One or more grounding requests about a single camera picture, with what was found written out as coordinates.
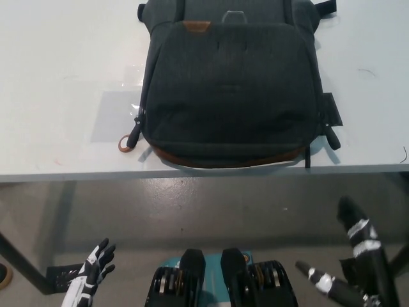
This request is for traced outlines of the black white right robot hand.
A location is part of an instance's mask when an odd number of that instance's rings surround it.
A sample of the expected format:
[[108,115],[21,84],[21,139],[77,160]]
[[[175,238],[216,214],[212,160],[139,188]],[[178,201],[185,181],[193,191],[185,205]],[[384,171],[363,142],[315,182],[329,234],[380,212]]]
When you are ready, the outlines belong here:
[[355,286],[304,261],[295,266],[317,291],[340,306],[399,306],[394,275],[377,231],[366,213],[350,198],[339,200],[337,220],[352,248]]

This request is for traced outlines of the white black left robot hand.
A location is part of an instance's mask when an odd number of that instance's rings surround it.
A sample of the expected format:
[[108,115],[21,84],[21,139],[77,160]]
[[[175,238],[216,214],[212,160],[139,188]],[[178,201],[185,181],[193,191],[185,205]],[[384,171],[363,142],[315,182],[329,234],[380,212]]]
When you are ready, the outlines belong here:
[[71,281],[61,307],[90,307],[99,284],[115,270],[111,262],[114,259],[116,245],[109,246],[105,238],[88,255],[77,276]]

